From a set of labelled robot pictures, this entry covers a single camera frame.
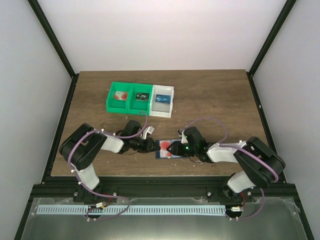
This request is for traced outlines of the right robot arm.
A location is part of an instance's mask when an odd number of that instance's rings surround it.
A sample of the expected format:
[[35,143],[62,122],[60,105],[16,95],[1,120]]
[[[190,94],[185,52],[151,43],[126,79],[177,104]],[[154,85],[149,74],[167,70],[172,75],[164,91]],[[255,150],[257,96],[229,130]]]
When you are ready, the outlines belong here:
[[236,143],[209,142],[194,126],[180,131],[180,135],[181,140],[166,148],[172,155],[197,157],[203,163],[240,165],[241,171],[232,174],[221,187],[222,194],[229,200],[247,189],[268,188],[278,182],[286,167],[284,160],[256,136]]

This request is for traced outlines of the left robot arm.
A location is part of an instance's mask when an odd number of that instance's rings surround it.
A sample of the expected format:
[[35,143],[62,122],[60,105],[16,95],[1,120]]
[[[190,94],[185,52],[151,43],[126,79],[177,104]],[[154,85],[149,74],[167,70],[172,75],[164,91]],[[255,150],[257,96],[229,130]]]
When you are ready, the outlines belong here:
[[94,159],[100,151],[120,155],[129,150],[139,154],[159,151],[160,146],[150,137],[153,131],[152,126],[141,125],[135,120],[130,120],[124,129],[114,133],[84,123],[60,145],[59,153],[67,161],[83,189],[97,197],[117,198],[117,195],[95,191],[100,179],[93,166]]

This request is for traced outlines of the navy blue card holder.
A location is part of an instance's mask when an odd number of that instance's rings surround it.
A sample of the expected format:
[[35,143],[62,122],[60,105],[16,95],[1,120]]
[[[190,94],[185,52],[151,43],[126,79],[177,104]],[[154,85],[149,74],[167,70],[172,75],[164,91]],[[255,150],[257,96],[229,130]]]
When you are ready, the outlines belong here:
[[169,147],[174,142],[181,142],[180,139],[171,139],[171,140],[156,140],[155,143],[159,145],[160,150],[155,152],[156,159],[178,159],[184,158],[183,156],[174,155],[167,151],[167,147]]

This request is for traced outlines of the red white card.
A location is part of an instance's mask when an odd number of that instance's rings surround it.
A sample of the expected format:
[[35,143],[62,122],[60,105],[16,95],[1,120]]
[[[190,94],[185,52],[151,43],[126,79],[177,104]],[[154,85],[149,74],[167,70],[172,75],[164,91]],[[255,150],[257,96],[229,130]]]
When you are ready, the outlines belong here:
[[160,158],[171,158],[172,155],[167,151],[167,146],[170,144],[170,140],[161,140],[159,142],[160,145],[160,151],[159,151],[159,156]]
[[126,101],[128,99],[127,91],[116,91],[114,94],[114,99],[119,101]]

